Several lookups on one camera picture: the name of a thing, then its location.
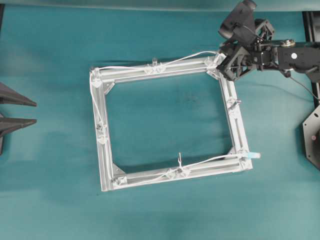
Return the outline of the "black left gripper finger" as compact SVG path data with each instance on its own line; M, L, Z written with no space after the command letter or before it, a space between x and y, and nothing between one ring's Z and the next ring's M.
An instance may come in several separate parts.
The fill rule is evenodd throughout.
M37 103L0 83L0 103L36 107Z
M0 136L14 132L16 130L26 128L37 122L36 119L24 118L1 118L0 119Z

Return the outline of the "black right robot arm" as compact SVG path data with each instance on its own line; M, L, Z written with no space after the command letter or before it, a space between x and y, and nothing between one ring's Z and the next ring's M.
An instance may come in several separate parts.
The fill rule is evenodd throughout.
M219 33L226 41L220 52L225 59L218 71L235 82L253 70L278 71L291 77L295 71L305 74L313 83L320 81L319 42L296 42L293 39L274 40L275 29L267 19L256 19L254 29L243 23L222 24Z

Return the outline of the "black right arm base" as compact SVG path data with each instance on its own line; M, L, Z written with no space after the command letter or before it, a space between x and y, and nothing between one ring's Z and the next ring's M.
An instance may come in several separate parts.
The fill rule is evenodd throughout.
M320 106L302 123L306 158L320 169Z

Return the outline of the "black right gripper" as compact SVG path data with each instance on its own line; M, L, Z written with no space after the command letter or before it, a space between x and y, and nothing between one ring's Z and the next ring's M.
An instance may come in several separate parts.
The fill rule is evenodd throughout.
M227 80L235 82L253 70L275 69L272 50L275 30L267 19L255 19L253 29L234 22L230 31L225 25L220 30L232 34L219 48L225 59L217 69Z

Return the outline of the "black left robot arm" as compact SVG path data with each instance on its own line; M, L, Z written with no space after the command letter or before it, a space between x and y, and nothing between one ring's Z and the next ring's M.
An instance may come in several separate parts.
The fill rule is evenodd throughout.
M7 85L0 83L0 104L12 104L36 107L37 103L16 92ZM3 152L4 136L19 129L29 127L37 122L36 119L9 118L0 114L0 154Z

